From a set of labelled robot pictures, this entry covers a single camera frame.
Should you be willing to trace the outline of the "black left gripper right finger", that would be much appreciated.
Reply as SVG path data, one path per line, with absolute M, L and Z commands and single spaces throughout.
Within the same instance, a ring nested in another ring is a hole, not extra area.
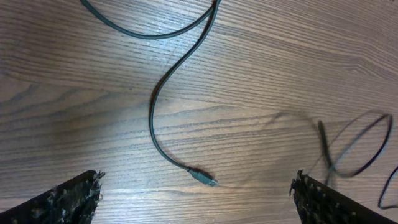
M 293 196 L 303 224 L 396 224 L 313 179 L 302 170 L 292 180 Z

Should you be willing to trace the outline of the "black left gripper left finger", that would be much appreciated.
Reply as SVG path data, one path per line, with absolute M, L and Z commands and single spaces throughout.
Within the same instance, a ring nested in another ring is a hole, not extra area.
M 1 224 L 91 224 L 104 172 L 88 170 L 1 213 Z

